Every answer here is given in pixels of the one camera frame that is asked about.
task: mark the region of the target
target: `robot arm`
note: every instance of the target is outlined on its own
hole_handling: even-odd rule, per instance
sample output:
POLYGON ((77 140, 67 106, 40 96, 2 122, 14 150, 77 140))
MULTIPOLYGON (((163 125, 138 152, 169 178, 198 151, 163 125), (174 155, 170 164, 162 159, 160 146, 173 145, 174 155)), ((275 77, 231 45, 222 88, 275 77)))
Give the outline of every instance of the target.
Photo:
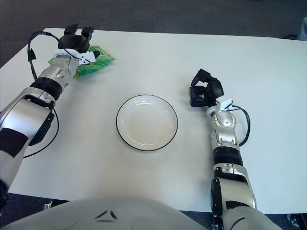
POLYGON ((256 210, 256 199, 240 155, 241 144, 235 134, 236 118, 230 112, 232 103, 216 78, 202 69, 197 73, 190 87, 190 104, 209 107, 214 160, 211 209, 215 227, 217 230, 280 230, 256 210), (208 83, 207 87, 195 86, 198 81, 208 83))
POLYGON ((71 30, 66 29, 61 38, 67 49, 56 50, 51 65, 0 114, 1 208, 27 146, 39 143, 49 130, 55 101, 73 78, 77 67, 95 62, 99 55, 86 52, 93 28, 84 28, 82 35, 75 35, 77 24, 68 28, 71 30))

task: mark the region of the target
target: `white table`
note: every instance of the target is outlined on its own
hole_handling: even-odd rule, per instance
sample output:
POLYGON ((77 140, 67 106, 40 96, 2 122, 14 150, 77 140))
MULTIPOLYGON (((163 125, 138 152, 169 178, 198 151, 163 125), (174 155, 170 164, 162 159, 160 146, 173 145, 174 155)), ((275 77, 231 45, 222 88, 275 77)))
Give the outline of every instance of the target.
MULTIPOLYGON (((46 31, 61 37, 63 29, 46 31)), ((153 198, 179 210, 210 211, 213 177, 209 119, 189 105, 189 84, 200 68, 218 78, 251 118, 241 148, 264 213, 307 212, 307 43, 277 38, 95 31, 116 60, 74 80, 57 101, 60 130, 45 151, 23 161, 11 193, 75 200, 89 196, 153 198), (125 144, 116 130, 120 106, 138 94, 164 98, 178 115, 172 142, 155 152, 125 144)), ((37 73, 57 43, 37 37, 37 73)), ((26 48, 0 70, 0 108, 32 82, 26 48)), ((236 111, 237 135, 246 131, 236 111)), ((54 122, 40 149, 53 137, 54 122)))

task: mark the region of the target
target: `green snack bag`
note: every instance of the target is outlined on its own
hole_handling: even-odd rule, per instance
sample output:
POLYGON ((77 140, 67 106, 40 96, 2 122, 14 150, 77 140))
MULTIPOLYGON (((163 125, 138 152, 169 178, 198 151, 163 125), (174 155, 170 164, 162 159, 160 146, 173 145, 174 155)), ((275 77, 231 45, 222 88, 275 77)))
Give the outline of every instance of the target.
POLYGON ((75 78, 83 77, 84 75, 96 72, 97 70, 103 69, 108 66, 115 58, 104 51, 100 46, 90 46, 87 51, 99 51, 100 55, 96 58, 96 61, 89 65, 80 65, 75 73, 75 78))

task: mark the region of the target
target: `black cable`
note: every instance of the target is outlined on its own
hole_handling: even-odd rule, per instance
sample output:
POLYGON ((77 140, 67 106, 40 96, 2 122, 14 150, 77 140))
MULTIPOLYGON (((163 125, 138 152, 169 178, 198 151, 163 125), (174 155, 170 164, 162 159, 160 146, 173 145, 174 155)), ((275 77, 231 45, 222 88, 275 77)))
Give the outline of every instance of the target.
MULTIPOLYGON (((45 31, 37 31, 37 32, 34 32, 34 33, 29 37, 29 40, 28 40, 28 48, 27 48, 28 61, 30 62, 31 71, 32 71, 32 75, 33 75, 33 77, 34 77, 34 80, 37 79, 37 75, 36 75, 36 72, 35 72, 35 69, 34 69, 32 60, 33 60, 33 59, 36 59, 36 57, 35 57, 34 51, 33 51, 32 49, 30 50, 30 45, 31 45, 31 41, 32 41, 36 36, 38 36, 38 35, 46 35, 46 36, 51 36, 51 37, 55 38, 55 39, 57 40, 57 42, 60 44, 61 48, 64 49, 69 55, 71 55, 73 58, 76 58, 76 59, 78 59, 78 60, 82 60, 81 58, 78 58, 78 57, 72 55, 70 52, 68 52, 68 51, 66 50, 64 44, 61 42, 61 40, 58 39, 56 36, 54 36, 52 33, 50 33, 50 32, 45 32, 45 31)), ((56 131, 56 133, 55 133, 53 139, 52 139, 45 147, 43 147, 43 148, 40 149, 39 151, 36 151, 35 153, 32 153, 32 154, 30 154, 30 155, 24 156, 24 158, 31 157, 31 156, 33 156, 33 155, 35 155, 35 154, 38 154, 39 152, 43 151, 43 150, 44 150, 45 148, 47 148, 47 147, 54 141, 54 139, 57 137, 58 132, 59 132, 59 117, 58 117, 58 114, 57 114, 56 110, 53 109, 53 111, 54 111, 54 114, 56 115, 57 124, 58 124, 57 131, 56 131)))
POLYGON ((43 151, 45 148, 47 148, 47 147, 54 141, 54 139, 55 139, 56 136, 58 135, 58 132, 59 132, 59 118, 58 118, 58 114, 57 114, 57 112, 55 111, 55 109, 53 109, 53 111, 54 111, 54 114, 56 115, 57 124, 58 124, 58 128, 57 128, 57 131, 56 131, 56 133, 55 133, 53 139, 52 139, 45 147, 43 147, 43 148, 40 149, 39 151, 36 151, 35 153, 32 153, 32 154, 30 154, 30 155, 24 156, 24 158, 31 157, 31 156, 33 156, 33 155, 35 155, 35 154, 38 154, 39 152, 43 151))
POLYGON ((247 140, 248 140, 248 137, 249 137, 249 133, 250 133, 250 118, 249 118, 249 115, 248 113, 246 112, 245 109, 241 108, 240 106, 237 106, 237 105, 233 105, 233 107, 237 108, 237 109, 232 109, 232 110, 228 110, 228 111, 235 111, 235 110, 242 110, 242 112, 244 113, 245 117, 246 117, 246 121, 248 123, 248 130, 246 132, 246 135, 245 135, 245 138, 243 139, 243 141, 239 144, 239 146, 241 147, 242 145, 244 145, 247 140))
POLYGON ((29 40, 28 40, 28 48, 27 48, 27 53, 28 53, 28 61, 30 62, 30 66, 31 66, 31 71, 32 71, 32 74, 33 74, 33 77, 34 77, 34 80, 37 79, 37 75, 36 75, 36 72, 35 72, 35 69, 34 69, 34 66, 33 66, 33 63, 32 63, 32 60, 35 59, 35 55, 34 55, 34 52, 33 50, 31 49, 30 50, 30 45, 31 45, 31 42, 32 40, 38 36, 38 35, 46 35, 46 36, 50 36, 50 37, 53 37, 57 40, 57 42, 59 43, 59 45, 61 46, 62 49, 64 49, 69 55, 71 55, 73 58, 76 58, 78 60, 82 60, 82 58, 78 58, 74 55, 72 55, 70 52, 68 52, 65 48, 65 45, 61 42, 60 39, 58 39, 56 36, 54 36, 52 33, 50 32, 45 32, 45 31, 37 31, 37 32, 34 32, 30 37, 29 37, 29 40))

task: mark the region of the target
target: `gray carpet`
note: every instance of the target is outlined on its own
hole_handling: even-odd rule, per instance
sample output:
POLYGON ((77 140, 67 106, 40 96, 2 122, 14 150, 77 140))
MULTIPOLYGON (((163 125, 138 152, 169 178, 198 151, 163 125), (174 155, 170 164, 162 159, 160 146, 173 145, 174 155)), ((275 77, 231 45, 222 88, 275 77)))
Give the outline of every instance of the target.
MULTIPOLYGON (((0 66, 32 32, 72 23, 99 30, 283 37, 298 34, 307 0, 0 0, 0 66)), ((11 194, 1 226, 42 210, 47 198, 11 194)), ((209 228, 209 213, 184 212, 209 228)), ((268 215, 284 230, 285 215, 268 215)))

